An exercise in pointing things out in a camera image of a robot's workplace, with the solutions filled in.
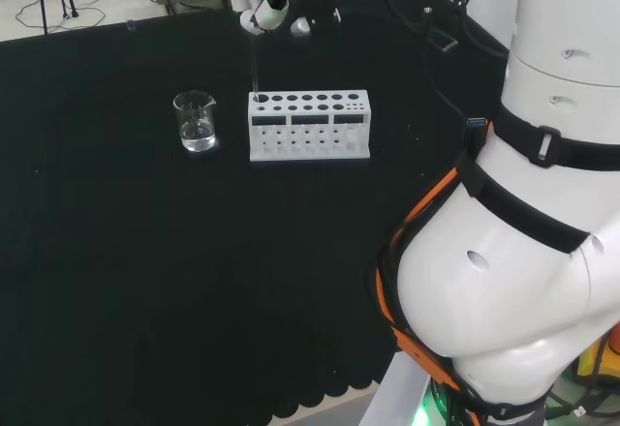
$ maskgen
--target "white robot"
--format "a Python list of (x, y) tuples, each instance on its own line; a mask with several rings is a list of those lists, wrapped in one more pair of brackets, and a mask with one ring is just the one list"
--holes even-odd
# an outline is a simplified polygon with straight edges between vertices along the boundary
[[(233, 1), (253, 33), (286, 14), (265, 3)], [(619, 35), (620, 0), (518, 0), (503, 112), (388, 247), (384, 313), (470, 424), (543, 424), (620, 321)]]

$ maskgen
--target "white floor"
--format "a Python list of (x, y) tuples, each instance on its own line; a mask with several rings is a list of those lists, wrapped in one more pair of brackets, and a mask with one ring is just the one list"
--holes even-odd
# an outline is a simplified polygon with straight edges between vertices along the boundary
[[(22, 37), (37, 36), (43, 34), (43, 27), (29, 28), (16, 20), (16, 14), (28, 4), (37, 0), (0, 0), (0, 41), (9, 41)], [(150, 0), (74, 0), (76, 8), (97, 8), (105, 13), (106, 17), (100, 24), (113, 24), (125, 22), (128, 19), (145, 19), (148, 17), (166, 15), (166, 9), (162, 5), (152, 3)], [(78, 11), (78, 17), (62, 18), (62, 4), (60, 0), (45, 0), (47, 26), (51, 33), (63, 31), (63, 29), (51, 26), (62, 25), (67, 28), (92, 26), (102, 18), (102, 13), (96, 10)], [(41, 6), (39, 3), (24, 10), (20, 15), (23, 22), (28, 25), (43, 26)]]

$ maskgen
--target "green light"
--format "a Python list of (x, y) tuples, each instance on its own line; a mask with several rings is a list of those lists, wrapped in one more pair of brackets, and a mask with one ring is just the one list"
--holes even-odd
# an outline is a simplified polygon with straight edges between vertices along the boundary
[(428, 413), (424, 407), (420, 407), (416, 411), (416, 416), (414, 416), (414, 422), (411, 423), (411, 426), (430, 426), (430, 419), (428, 419)]

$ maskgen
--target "table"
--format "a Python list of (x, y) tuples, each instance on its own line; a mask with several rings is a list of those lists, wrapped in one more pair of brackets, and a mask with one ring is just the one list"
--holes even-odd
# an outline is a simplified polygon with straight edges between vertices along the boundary
[[(381, 380), (395, 345), (366, 276), (462, 124), (382, 0), (337, 4), (336, 34), (262, 39), (260, 85), (367, 89), (370, 160), (250, 164), (230, 12), (0, 45), (1, 422), (264, 425)], [(466, 44), (431, 62), (463, 110), (493, 114), (503, 63)], [(218, 103), (220, 147), (199, 156), (171, 107), (192, 88)]]

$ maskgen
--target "hole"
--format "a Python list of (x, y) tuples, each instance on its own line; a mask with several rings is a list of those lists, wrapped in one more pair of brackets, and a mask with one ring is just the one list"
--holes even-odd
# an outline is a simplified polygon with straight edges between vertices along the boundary
[(560, 97), (558, 95), (554, 95), (549, 99), (549, 102), (557, 109), (563, 111), (574, 111), (577, 107), (577, 102), (575, 100), (569, 99), (567, 97)]
[(467, 258), (478, 271), (488, 271), (488, 261), (481, 254), (469, 250)]
[(564, 58), (567, 62), (578, 65), (578, 64), (586, 64), (590, 61), (591, 56), (586, 50), (579, 50), (576, 48), (567, 48), (566, 50), (562, 50), (560, 52), (560, 56)]
[(302, 114), (291, 117), (291, 124), (327, 124), (329, 117), (326, 114)]
[(360, 124), (363, 122), (363, 114), (337, 114), (333, 117), (333, 124)]
[(592, 236), (592, 247), (594, 247), (594, 251), (598, 256), (602, 256), (605, 254), (605, 247), (603, 246), (603, 242), (596, 235)]
[(286, 116), (252, 116), (252, 126), (284, 126)]

